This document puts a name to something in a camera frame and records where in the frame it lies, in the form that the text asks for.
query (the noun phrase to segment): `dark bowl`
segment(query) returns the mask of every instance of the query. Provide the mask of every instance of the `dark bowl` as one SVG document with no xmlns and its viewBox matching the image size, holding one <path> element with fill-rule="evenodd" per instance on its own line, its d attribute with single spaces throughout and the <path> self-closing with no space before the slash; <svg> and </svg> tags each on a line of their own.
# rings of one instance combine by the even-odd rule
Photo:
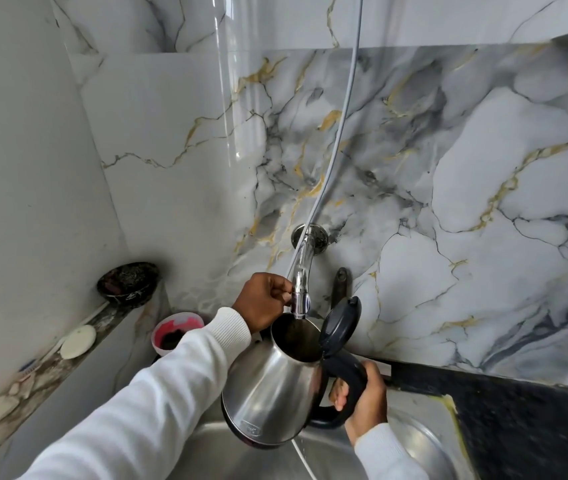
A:
<svg viewBox="0 0 568 480">
<path fill-rule="evenodd" d="M 104 274 L 97 281 L 97 291 L 115 305 L 144 305 L 153 296 L 160 271 L 149 262 L 132 262 Z"/>
</svg>

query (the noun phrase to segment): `chrome faucet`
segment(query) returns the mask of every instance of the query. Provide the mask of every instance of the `chrome faucet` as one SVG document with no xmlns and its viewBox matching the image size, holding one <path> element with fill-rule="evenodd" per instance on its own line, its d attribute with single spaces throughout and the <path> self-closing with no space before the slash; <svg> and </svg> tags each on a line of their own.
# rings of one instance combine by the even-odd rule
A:
<svg viewBox="0 0 568 480">
<path fill-rule="evenodd" d="M 304 225 L 297 226 L 291 235 L 293 246 L 297 246 Z M 323 253 L 328 247 L 328 233 L 317 224 L 311 224 L 306 230 L 299 246 L 299 252 L 293 265 L 293 294 L 290 311 L 295 318 L 306 318 L 311 310 L 311 298 L 308 294 L 308 274 L 311 272 L 312 257 Z"/>
</svg>

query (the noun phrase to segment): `black countertop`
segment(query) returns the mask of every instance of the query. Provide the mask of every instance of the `black countertop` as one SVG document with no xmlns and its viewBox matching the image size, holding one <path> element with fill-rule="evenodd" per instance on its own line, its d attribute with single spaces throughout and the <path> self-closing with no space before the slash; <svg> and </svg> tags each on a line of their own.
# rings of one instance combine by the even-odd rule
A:
<svg viewBox="0 0 568 480">
<path fill-rule="evenodd" d="M 392 365 L 390 387 L 453 397 L 481 480 L 568 479 L 567 387 L 381 362 Z"/>
</svg>

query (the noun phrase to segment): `hand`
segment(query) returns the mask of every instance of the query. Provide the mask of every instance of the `hand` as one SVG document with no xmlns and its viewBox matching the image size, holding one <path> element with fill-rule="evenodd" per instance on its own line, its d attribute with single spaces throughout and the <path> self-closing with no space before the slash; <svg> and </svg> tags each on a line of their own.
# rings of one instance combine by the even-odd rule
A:
<svg viewBox="0 0 568 480">
<path fill-rule="evenodd" d="M 243 318 L 251 333 L 268 328 L 284 312 L 291 298 L 293 283 L 284 276 L 255 273 L 233 303 L 233 309 Z"/>
<path fill-rule="evenodd" d="M 355 446 L 359 437 L 368 433 L 370 429 L 375 428 L 378 424 L 388 422 L 386 417 L 386 384 L 384 384 L 382 374 L 379 373 L 375 362 L 365 360 L 362 365 L 368 375 L 366 389 L 359 397 L 353 415 L 346 420 L 346 433 L 348 433 L 348 439 L 353 446 Z M 337 411 L 344 409 L 347 395 L 348 384 L 341 379 L 335 379 L 328 397 Z"/>
</svg>

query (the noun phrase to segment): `kettle lid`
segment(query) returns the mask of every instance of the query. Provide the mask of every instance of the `kettle lid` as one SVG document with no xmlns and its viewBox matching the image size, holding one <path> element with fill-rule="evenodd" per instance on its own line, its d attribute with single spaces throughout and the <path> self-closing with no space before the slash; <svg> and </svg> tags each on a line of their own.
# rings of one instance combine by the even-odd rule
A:
<svg viewBox="0 0 568 480">
<path fill-rule="evenodd" d="M 357 296 L 342 298 L 323 323 L 320 348 L 325 357 L 339 352 L 353 335 L 359 323 L 362 305 Z"/>
</svg>

